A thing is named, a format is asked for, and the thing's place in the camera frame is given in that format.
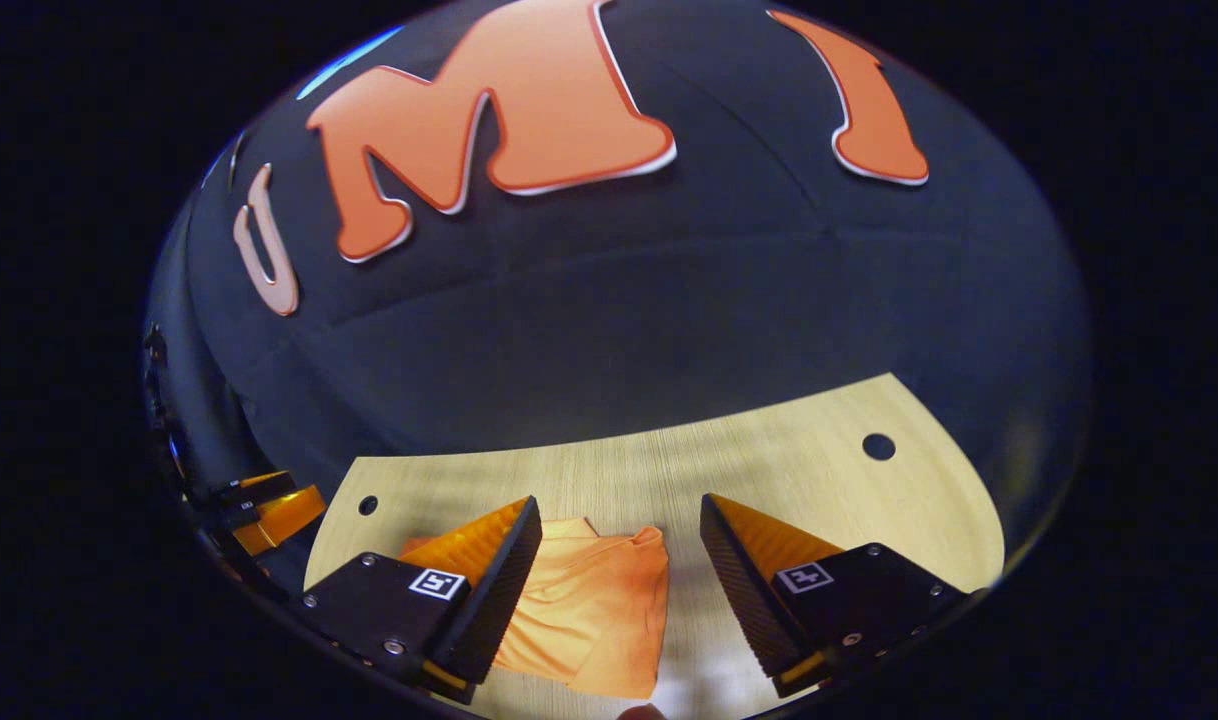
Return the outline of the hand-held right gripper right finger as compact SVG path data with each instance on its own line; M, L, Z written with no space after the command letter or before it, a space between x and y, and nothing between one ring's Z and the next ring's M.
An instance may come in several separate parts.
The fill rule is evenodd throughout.
M781 698L873 670L967 598L888 545L842 549L723 496L702 496L699 529L743 638Z

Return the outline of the orange polo T-shirt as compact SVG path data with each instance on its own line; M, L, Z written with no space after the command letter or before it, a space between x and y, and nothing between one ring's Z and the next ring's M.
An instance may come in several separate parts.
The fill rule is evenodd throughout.
M571 691L647 701L667 625L659 528L600 536L585 518L542 523L542 541L495 666Z

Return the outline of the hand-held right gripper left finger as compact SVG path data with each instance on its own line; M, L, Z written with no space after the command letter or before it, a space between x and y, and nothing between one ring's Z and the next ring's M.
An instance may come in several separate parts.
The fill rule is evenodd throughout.
M290 597L298 624L410 690L469 705L485 683L542 538L519 498L393 559L358 552Z

